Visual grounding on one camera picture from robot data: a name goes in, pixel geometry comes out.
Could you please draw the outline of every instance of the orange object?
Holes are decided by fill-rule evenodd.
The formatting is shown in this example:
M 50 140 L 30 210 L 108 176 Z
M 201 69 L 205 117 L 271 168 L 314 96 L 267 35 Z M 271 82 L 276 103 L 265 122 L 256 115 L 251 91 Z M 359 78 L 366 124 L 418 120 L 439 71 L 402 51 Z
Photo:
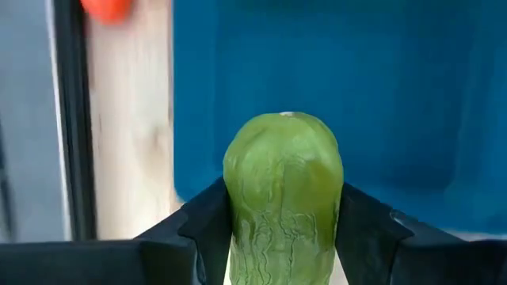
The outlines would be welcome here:
M 127 18 L 132 0 L 81 0 L 85 11 L 104 24 L 119 24 Z

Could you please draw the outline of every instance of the textured green surface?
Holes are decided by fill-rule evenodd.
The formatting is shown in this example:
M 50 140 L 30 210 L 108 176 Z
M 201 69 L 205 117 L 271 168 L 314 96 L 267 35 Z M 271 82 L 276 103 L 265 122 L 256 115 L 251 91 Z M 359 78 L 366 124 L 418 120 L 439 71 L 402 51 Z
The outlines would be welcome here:
M 257 116 L 229 145 L 223 177 L 232 284 L 328 284 L 343 185 L 330 129 L 304 113 Z

